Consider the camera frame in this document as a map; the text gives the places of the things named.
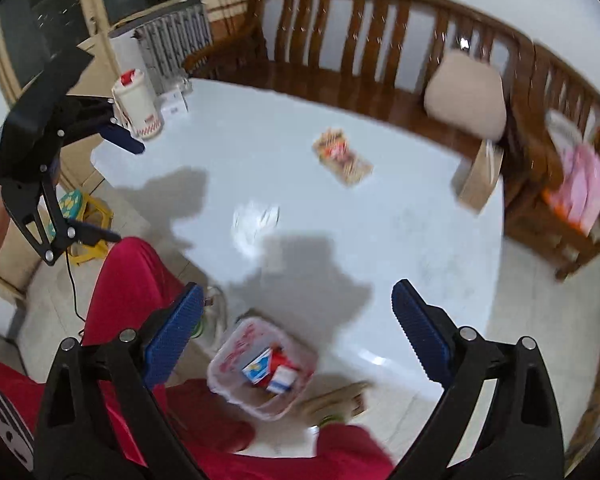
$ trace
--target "pink bag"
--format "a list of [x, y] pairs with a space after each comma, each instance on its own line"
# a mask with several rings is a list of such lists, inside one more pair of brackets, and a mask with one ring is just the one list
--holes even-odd
[[558, 215], [589, 235], [600, 216], [600, 157], [587, 143], [560, 152], [564, 181], [544, 198]]

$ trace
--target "blue gripper pad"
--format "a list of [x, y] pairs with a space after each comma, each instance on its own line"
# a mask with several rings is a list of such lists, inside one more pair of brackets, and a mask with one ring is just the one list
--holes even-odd
[[200, 285], [185, 290], [167, 320], [144, 349], [144, 384], [153, 390], [164, 384], [202, 318], [205, 293]]
[[435, 310], [439, 310], [451, 326], [454, 326], [453, 322], [442, 309], [427, 305], [408, 280], [400, 280], [394, 285], [391, 301], [395, 317], [416, 352], [427, 377], [442, 384], [446, 389], [453, 379], [450, 370], [453, 343], [450, 334], [441, 333], [439, 330], [449, 328], [448, 324], [445, 323], [445, 327], [436, 326], [432, 315], [436, 314]]

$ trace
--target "wooden bench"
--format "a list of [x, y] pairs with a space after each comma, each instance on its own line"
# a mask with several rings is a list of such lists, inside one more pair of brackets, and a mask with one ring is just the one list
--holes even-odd
[[[600, 254], [600, 224], [589, 235], [560, 218], [542, 197], [564, 179], [560, 156], [544, 126], [548, 110], [556, 110], [577, 125], [582, 139], [600, 156], [600, 92], [571, 66], [536, 44], [532, 84], [516, 95], [516, 135], [524, 166], [516, 196], [507, 204], [505, 234], [526, 245], [557, 267], [564, 280]], [[532, 142], [543, 150], [532, 150]]]
[[499, 69], [507, 99], [526, 92], [531, 40], [449, 0], [249, 0], [241, 30], [184, 68], [363, 114], [473, 158], [480, 140], [423, 108], [445, 50], [461, 47]]

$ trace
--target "snack package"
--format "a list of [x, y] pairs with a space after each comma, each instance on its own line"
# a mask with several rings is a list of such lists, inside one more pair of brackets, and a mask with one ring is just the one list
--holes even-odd
[[288, 392], [298, 378], [298, 369], [280, 347], [267, 348], [246, 365], [242, 373], [251, 384], [274, 395]]
[[314, 152], [346, 186], [360, 182], [371, 173], [373, 166], [349, 149], [341, 129], [329, 128], [314, 142]]

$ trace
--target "wooden bench backrest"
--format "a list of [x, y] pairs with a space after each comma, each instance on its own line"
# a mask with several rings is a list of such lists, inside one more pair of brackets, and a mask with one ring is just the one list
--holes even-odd
[[540, 44], [529, 89], [529, 106], [536, 114], [558, 110], [578, 125], [585, 140], [600, 155], [600, 92], [571, 66]]
[[[248, 13], [261, 19], [263, 28], [269, 1], [250, 0]], [[282, 2], [280, 17], [274, 24], [277, 25], [274, 44], [270, 44], [272, 38], [267, 38], [269, 57], [277, 62], [321, 67], [334, 0]], [[342, 60], [339, 67], [328, 67], [332, 70], [397, 86], [396, 75], [404, 59], [403, 47], [408, 44], [406, 38], [412, 23], [410, 16], [415, 11], [424, 11], [432, 14], [434, 26], [427, 32], [424, 65], [418, 68], [420, 76], [413, 90], [422, 92], [426, 87], [445, 49], [462, 46], [475, 58], [491, 62], [496, 42], [508, 51], [505, 66], [500, 67], [505, 94], [510, 93], [516, 82], [528, 87], [533, 56], [531, 40], [490, 16], [449, 0], [351, 0], [350, 5], [350, 16], [342, 16], [341, 20], [349, 20]]]

